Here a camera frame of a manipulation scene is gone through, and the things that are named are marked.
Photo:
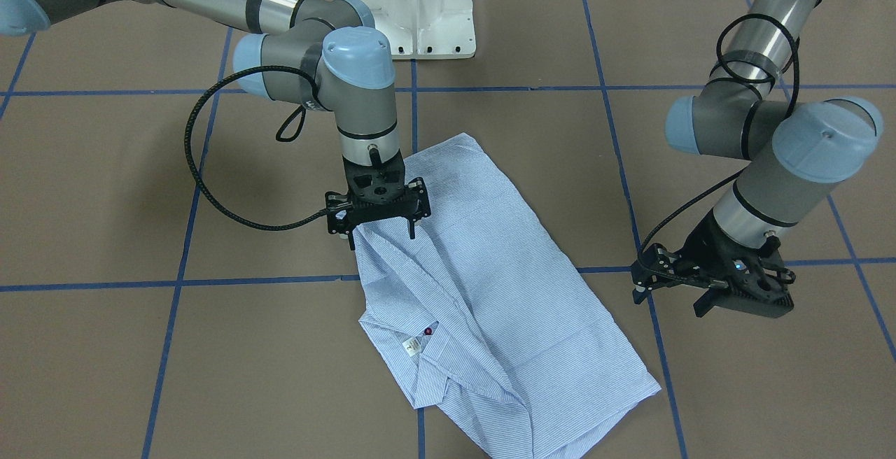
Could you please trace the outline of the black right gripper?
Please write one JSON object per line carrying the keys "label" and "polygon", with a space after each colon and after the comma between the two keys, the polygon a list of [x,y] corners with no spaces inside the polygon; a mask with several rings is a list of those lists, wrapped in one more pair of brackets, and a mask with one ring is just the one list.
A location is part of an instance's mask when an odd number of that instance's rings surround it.
{"label": "black right gripper", "polygon": [[343,160],[345,195],[328,192],[324,195],[329,233],[343,235],[351,251],[356,250],[355,227],[378,220],[407,220],[407,235],[416,239],[417,223],[431,216],[428,188],[421,176],[405,182],[405,162],[401,152],[373,165],[360,165]]}

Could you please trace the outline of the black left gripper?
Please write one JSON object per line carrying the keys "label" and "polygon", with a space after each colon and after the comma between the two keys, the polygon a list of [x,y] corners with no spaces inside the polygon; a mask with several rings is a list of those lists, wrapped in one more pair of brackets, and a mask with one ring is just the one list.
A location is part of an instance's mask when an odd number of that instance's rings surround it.
{"label": "black left gripper", "polygon": [[780,318],[795,306],[788,286],[796,274],[785,267],[781,240],[766,236],[759,248],[742,246],[707,214],[678,251],[654,243],[631,265],[633,302],[641,305],[654,290],[688,285],[704,289],[694,302],[694,315],[704,318],[713,307]]}

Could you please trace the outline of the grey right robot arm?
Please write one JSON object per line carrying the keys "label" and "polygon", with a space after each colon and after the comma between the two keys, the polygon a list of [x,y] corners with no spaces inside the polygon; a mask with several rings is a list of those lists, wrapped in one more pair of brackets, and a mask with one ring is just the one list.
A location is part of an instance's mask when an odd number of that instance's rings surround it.
{"label": "grey right robot arm", "polygon": [[354,239],[359,225],[391,218],[415,226],[430,216],[422,178],[406,181],[389,39],[375,28],[361,0],[2,0],[2,34],[25,36],[108,3],[156,3],[244,31],[234,49],[233,74],[205,90],[185,125],[188,168],[208,202],[231,220],[265,232],[285,232],[306,220],[266,225],[238,216],[211,194],[193,159],[193,127],[205,104],[230,83],[250,94],[295,105],[275,138],[303,125],[308,111],[334,114],[348,191],[324,195],[330,233]]}

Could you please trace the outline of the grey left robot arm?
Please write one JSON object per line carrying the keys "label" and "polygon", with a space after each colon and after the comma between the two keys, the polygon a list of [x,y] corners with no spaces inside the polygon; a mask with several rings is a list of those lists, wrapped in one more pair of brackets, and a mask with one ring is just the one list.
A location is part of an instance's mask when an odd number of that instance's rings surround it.
{"label": "grey left robot arm", "polygon": [[716,64],[701,93],[669,109],[668,145],[680,152],[745,160],[684,245],[669,250],[646,236],[631,265],[633,301],[654,290],[703,289],[699,318],[713,307],[780,318],[794,303],[796,275],[781,237],[861,170],[882,136],[883,117],[861,98],[797,101],[798,38],[822,0],[753,0],[723,29]]}

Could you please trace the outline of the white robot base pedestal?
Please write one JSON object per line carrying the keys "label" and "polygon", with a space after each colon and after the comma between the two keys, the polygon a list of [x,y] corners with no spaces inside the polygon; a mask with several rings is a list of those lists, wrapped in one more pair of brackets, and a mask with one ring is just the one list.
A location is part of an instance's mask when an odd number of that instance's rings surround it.
{"label": "white robot base pedestal", "polygon": [[473,0],[361,0],[389,38],[395,61],[468,59],[477,53]]}

